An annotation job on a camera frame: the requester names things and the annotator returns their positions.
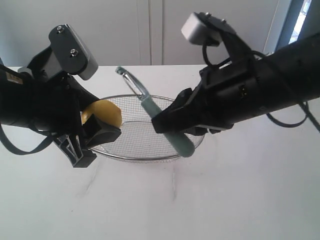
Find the metal strainer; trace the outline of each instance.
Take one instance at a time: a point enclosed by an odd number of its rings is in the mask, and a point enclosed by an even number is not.
[[[117,95],[103,99],[113,102],[121,109],[122,133],[114,142],[93,147],[94,152],[133,163],[163,163],[180,158],[165,136],[155,132],[150,116],[136,95]],[[172,99],[161,96],[153,95],[152,99],[162,110],[173,102]],[[204,136],[187,136],[196,148],[204,139]]]

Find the white table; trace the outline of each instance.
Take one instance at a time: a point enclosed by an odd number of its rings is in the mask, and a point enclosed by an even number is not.
[[[174,98],[203,66],[131,66],[152,94]],[[98,97],[130,93],[115,66],[79,82]],[[310,103],[320,119],[320,101]],[[303,117],[298,107],[276,114]],[[5,127],[20,148],[43,138]],[[207,135],[194,156],[133,164],[98,156],[72,168],[52,144],[28,156],[0,145],[0,239],[313,240],[320,236],[320,135],[266,116]]]

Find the peeled potato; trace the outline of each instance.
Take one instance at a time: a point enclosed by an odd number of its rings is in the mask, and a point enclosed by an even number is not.
[[[121,109],[111,101],[98,100],[87,106],[81,115],[82,124],[85,124],[92,114],[102,122],[117,128],[122,124]]]

